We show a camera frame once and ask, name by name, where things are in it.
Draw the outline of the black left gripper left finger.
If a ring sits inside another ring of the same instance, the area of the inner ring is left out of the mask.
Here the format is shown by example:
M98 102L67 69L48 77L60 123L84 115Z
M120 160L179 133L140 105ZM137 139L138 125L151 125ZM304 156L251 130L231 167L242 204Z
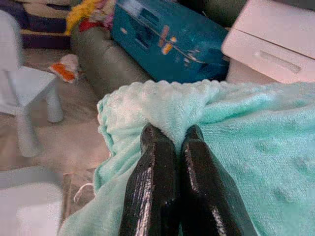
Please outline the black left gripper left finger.
M179 233L177 155L173 142L148 123L140 136L141 157L125 192L121 236Z

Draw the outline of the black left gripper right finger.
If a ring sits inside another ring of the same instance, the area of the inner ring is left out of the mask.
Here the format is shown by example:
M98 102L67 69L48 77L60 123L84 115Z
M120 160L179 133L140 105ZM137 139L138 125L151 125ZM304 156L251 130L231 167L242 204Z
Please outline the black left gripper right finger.
M185 236L255 236L257 232L231 175L191 126L179 158Z

